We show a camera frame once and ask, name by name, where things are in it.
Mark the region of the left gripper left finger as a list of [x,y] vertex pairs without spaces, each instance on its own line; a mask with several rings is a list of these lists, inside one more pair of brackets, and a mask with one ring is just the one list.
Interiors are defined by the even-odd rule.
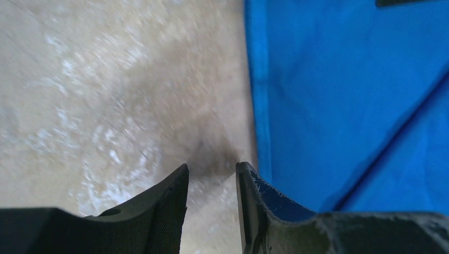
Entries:
[[55,207],[1,209],[1,253],[179,253],[189,170],[98,216]]

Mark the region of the blue cloth napkin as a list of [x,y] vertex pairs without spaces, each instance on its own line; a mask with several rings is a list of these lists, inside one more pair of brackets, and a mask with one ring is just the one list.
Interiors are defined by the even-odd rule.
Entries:
[[261,177],[316,211],[448,214],[448,1],[245,1]]

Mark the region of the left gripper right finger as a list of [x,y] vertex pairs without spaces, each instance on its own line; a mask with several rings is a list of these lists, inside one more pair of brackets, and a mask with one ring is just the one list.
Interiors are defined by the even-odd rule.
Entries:
[[428,212],[316,213],[236,164],[243,253],[448,253],[448,217]]

